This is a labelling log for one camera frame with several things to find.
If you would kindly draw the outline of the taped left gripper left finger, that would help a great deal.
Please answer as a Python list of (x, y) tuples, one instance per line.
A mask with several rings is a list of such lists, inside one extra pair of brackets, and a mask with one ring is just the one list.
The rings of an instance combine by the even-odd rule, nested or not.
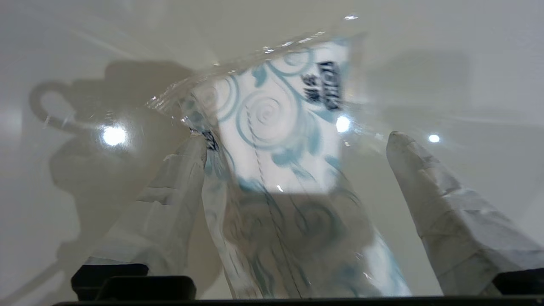
[(192, 136), (163, 160), (103, 238), (87, 265), (142, 264), (152, 275), (182, 275), (190, 235), (201, 207), (207, 147)]

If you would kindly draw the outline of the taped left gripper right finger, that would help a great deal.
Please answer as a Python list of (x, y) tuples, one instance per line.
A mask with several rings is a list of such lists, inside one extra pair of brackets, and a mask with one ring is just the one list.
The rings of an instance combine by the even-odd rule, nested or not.
[(405, 133), (386, 157), (445, 295), (543, 295), (543, 247)]

